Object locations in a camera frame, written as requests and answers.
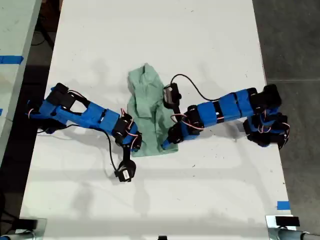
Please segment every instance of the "red and white wire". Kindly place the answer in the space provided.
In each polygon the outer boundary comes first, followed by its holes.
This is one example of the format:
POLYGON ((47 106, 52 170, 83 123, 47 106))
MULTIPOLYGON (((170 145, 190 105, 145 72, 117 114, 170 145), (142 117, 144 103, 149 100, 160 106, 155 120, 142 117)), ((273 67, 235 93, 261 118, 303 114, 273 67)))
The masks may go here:
POLYGON ((260 130, 260 125, 258 126, 258 132, 263 134, 263 133, 268 133, 271 131, 271 127, 269 127, 268 131, 264 131, 264 125, 262 125, 261 130, 260 130))
POLYGON ((29 112, 28 112, 28 119, 30 119, 30 113, 31 113, 33 110, 35 110, 35 109, 34 109, 34 108, 31 108, 31 109, 29 110, 29 112))
POLYGON ((133 146, 134 146, 134 143, 135 143, 135 141, 136 141, 136 139, 139 137, 139 135, 138 134, 132 134, 132 133, 130 133, 130 132, 128 132, 127 130, 125 130, 126 131, 126 133, 128 134, 128 135, 130 135, 130 136, 132 136, 132 137, 135 137, 134 139, 133 139, 133 141, 132 141, 132 143, 131 143, 131 149, 133 148, 133 146))
MULTIPOLYGON (((177 121, 173 119, 174 116, 184 116, 185 118, 188 118, 187 115, 185 115, 185 114, 183 114, 183 113, 172 114, 172 115, 170 116, 170 118, 171 118, 171 120, 174 121, 175 123, 177 123, 177 121)), ((187 123, 187 122, 185 122, 185 121, 183 121, 183 120, 181 120, 181 122, 184 123, 185 125, 189 126, 189 127, 194 128, 194 129, 198 129, 198 130, 203 130, 203 129, 205 129, 204 127, 193 126, 193 125, 191 125, 191 124, 189 124, 189 123, 187 123)))

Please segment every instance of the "black cable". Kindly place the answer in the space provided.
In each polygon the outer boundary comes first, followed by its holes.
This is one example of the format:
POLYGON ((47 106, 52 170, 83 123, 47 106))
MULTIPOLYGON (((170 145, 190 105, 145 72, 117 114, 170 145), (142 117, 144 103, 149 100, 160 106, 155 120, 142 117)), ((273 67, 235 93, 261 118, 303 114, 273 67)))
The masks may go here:
POLYGON ((8 216, 10 216, 10 217, 12 217, 12 218, 14 218, 14 219, 19 219, 18 217, 16 217, 16 216, 12 215, 11 213, 7 212, 6 210, 3 210, 2 212, 3 212, 4 214, 6 214, 6 215, 8 215, 8 216))
POLYGON ((31 46, 39 46, 41 44, 43 44, 46 40, 44 39, 43 41, 39 42, 39 43, 36 43, 36 44, 31 44, 31 46))
POLYGON ((70 128, 70 127, 72 127, 72 126, 80 127, 78 124, 70 124, 70 125, 68 125, 68 126, 65 126, 64 128, 60 128, 60 129, 58 129, 58 130, 64 130, 64 129, 70 128))
POLYGON ((3 214, 6 214, 12 218, 14 218, 15 220, 16 219, 19 219, 18 217, 12 215, 11 213, 7 212, 5 210, 5 207, 6 207, 6 196, 4 194, 4 192, 2 191, 2 189, 0 188, 0 222, 3 222, 3 223, 8 223, 8 224, 12 224, 12 221, 11 220, 2 220, 2 216, 3 214))
MULTIPOLYGON (((78 124, 70 124, 68 126, 65 126, 63 128, 60 128, 60 129, 57 129, 57 130, 64 130, 64 129, 67 129, 67 128, 70 128, 72 126, 75 126, 75 127, 80 127, 78 124)), ((36 134, 41 134, 41 133, 44 133, 45 131, 47 131, 49 128, 47 128, 46 130, 42 130, 42 131, 37 131, 36 134)))
MULTIPOLYGON (((64 128, 58 129, 58 130, 64 130, 64 129, 70 128, 71 126, 80 127, 80 126, 77 125, 77 124, 70 124, 70 125, 68 125, 68 126, 66 126, 66 127, 64 127, 64 128)), ((108 142, 109 142, 109 154, 110 154, 111 164, 112 164, 113 169, 117 172, 118 170, 117 170, 117 168, 116 168, 116 166, 115 166, 115 163, 114 163, 114 160, 113 160, 113 158, 112 158, 111 139, 110 139, 108 133, 107 133, 106 131, 104 131, 103 129, 101 129, 101 128, 94 128, 94 127, 92 127, 91 129, 97 130, 97 131, 99 131, 99 132, 103 132, 103 133, 106 135, 106 137, 108 138, 108 142)))
POLYGON ((83 97, 84 99, 86 99, 86 97, 83 96, 80 92, 77 92, 77 91, 75 91, 75 90, 69 90, 68 93, 69 93, 69 92, 71 92, 71 93, 74 92, 74 93, 78 94, 80 97, 83 97))
POLYGON ((103 129, 101 129, 101 128, 92 128, 92 129, 97 130, 97 131, 99 131, 99 132, 103 132, 103 133, 106 135, 106 137, 108 138, 108 142, 109 142, 109 154, 110 154, 111 164, 112 164, 112 167, 113 167, 114 171, 117 172, 118 170, 117 170, 117 168, 116 168, 116 166, 115 166, 115 163, 114 163, 114 160, 113 160, 113 158, 112 158, 111 140, 110 140, 110 137, 109 137, 108 133, 107 133, 106 131, 104 131, 103 129))
POLYGON ((205 96, 203 96, 202 93, 201 93, 201 92, 199 91, 199 89, 197 88, 197 86, 194 84, 194 82, 193 82, 188 76, 186 76, 186 75, 184 75, 184 74, 181 74, 181 73, 176 74, 176 75, 173 76, 173 78, 171 79, 170 85, 172 84, 172 82, 174 81, 174 79, 175 79, 176 77, 178 77, 178 76, 183 76, 183 77, 187 78, 187 79, 190 81, 190 83, 192 83, 192 85, 194 86, 194 88, 196 89, 196 91, 198 92, 198 94, 200 94, 200 96, 201 96, 203 99, 205 99, 205 100, 207 100, 207 101, 212 101, 212 102, 215 102, 215 101, 219 100, 219 98, 217 98, 217 99, 209 99, 209 98, 206 98, 205 96))
POLYGON ((12 224, 13 221, 10 220, 0 220, 1 223, 12 224))

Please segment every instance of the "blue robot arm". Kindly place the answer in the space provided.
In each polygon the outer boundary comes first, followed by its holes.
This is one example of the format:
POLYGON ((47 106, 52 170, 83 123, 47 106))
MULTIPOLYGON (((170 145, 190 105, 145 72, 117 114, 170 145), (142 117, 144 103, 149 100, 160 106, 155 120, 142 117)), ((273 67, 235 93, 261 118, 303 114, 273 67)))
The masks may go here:
POLYGON ((287 116, 278 112, 282 100, 274 84, 265 86, 261 93, 255 88, 248 88, 212 100, 200 94, 210 101, 191 105, 184 114, 179 110, 181 95, 178 85, 171 81, 163 90, 163 103, 165 107, 173 109, 177 120, 162 144, 164 149, 170 144, 195 139, 206 127, 242 117, 247 117, 243 126, 250 141, 262 147, 277 143, 279 148, 288 141, 290 126, 287 116))
POLYGON ((78 126, 103 132, 109 141, 109 135, 112 135, 116 144, 123 148, 123 161, 118 168, 115 167, 110 153, 115 175, 121 182, 130 182, 134 177, 136 164, 130 160, 130 152, 140 149, 142 134, 138 132, 133 118, 124 111, 120 115, 108 108, 103 108, 80 93, 69 90, 68 87, 58 83, 51 89, 45 100, 41 102, 30 100, 27 105, 27 113, 38 128, 47 134, 70 126, 78 126), (86 110, 84 112, 71 111, 75 101, 82 103, 86 110))

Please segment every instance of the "green towel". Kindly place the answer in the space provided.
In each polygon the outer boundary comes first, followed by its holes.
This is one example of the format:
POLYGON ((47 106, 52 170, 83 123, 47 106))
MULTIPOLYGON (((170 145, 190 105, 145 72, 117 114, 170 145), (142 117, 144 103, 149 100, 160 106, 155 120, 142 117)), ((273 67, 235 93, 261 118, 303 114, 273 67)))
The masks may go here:
POLYGON ((178 151, 178 145, 172 144, 163 150, 161 144, 168 136, 168 130, 174 122, 170 116, 174 114, 163 104, 164 85, 155 69, 146 63, 143 67, 129 72, 129 83, 133 95, 128 103, 127 112, 133 117, 142 133, 142 145, 132 156, 154 156, 178 151))

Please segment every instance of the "green cloth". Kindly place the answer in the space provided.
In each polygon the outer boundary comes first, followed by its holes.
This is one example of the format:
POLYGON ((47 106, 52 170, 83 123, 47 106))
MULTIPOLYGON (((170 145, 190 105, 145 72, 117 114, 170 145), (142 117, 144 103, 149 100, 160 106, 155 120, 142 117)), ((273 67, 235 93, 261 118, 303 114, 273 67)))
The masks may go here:
POLYGON ((154 156, 178 151, 177 144, 171 144, 166 150, 161 147, 168 136, 169 128, 174 124, 170 118, 174 112, 163 104, 164 85, 158 73, 146 63, 143 67, 129 72, 128 79, 133 94, 127 112, 142 133, 141 148, 133 152, 132 156, 154 156))

